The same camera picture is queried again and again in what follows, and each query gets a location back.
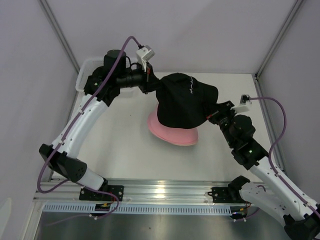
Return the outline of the black hat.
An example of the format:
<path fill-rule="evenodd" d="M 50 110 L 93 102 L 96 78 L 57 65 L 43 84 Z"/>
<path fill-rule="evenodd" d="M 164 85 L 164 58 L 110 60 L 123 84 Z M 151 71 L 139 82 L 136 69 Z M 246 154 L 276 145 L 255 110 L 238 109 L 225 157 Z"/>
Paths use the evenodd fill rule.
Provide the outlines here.
<path fill-rule="evenodd" d="M 169 128 L 193 129 L 207 120 L 204 105 L 216 104 L 217 87 L 184 73 L 172 73 L 161 80 L 156 90 L 157 119 Z"/>

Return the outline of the beige bucket hat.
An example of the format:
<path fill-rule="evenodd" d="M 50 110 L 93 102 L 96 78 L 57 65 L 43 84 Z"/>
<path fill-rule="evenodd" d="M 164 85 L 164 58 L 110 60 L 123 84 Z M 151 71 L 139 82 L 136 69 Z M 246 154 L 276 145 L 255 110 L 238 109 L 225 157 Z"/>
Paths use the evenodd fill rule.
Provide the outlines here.
<path fill-rule="evenodd" d="M 183 143 L 175 143 L 176 146 L 194 146 L 197 142 L 183 142 Z"/>

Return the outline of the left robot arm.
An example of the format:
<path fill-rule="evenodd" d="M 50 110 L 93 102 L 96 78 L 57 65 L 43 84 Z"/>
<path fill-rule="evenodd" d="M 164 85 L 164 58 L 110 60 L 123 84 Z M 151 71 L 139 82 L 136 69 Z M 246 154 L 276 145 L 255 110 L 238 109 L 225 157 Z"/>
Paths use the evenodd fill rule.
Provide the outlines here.
<path fill-rule="evenodd" d="M 98 118 L 119 96 L 121 89 L 138 87 L 144 94 L 160 87 L 149 60 L 154 51 L 143 46 L 136 51 L 137 62 L 131 63 L 125 52 L 110 50 L 84 81 L 80 105 L 62 133 L 50 145 L 43 144 L 39 153 L 48 167 L 68 181 L 90 188 L 96 200 L 107 197 L 106 180 L 78 159 L 80 148 Z"/>

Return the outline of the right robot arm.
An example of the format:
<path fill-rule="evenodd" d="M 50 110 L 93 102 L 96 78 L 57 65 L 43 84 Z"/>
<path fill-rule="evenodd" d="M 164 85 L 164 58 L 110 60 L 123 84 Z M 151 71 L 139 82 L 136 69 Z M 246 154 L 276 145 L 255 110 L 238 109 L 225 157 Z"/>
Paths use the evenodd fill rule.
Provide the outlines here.
<path fill-rule="evenodd" d="M 207 120 L 218 125 L 238 164 L 257 176 L 272 192 L 261 189 L 243 176 L 236 178 L 228 189 L 233 202 L 242 199 L 277 220 L 292 240 L 320 238 L 320 205 L 300 190 L 272 161 L 255 139 L 256 131 L 249 116 L 242 115 L 231 101 L 206 103 Z"/>

